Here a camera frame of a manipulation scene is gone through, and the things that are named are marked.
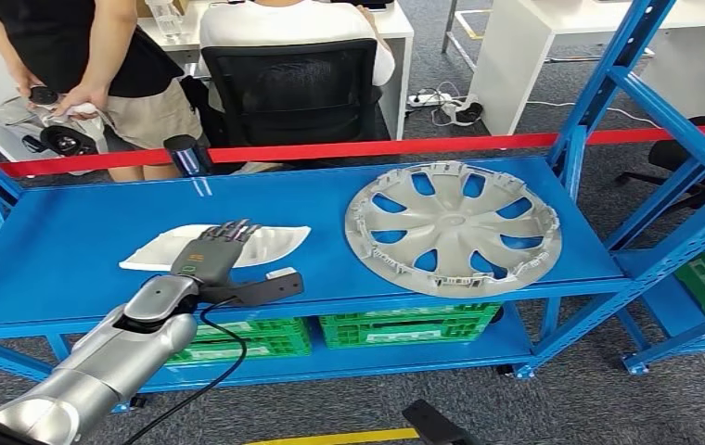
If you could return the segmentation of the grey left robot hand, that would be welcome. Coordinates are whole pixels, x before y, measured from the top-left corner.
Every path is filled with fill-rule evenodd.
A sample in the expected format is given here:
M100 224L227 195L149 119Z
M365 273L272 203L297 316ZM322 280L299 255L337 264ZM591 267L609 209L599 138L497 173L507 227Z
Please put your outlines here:
M172 275L191 277L205 286L222 286L246 242L262 226L249 219L224 222L189 241L173 261Z

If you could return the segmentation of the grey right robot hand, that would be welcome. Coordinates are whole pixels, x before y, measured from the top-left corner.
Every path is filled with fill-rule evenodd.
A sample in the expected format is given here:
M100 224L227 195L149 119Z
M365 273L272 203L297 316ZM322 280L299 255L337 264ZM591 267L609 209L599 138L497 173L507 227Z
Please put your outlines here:
M478 443L466 429L449 420L425 400L415 400L402 410L402 415L425 444L472 445Z

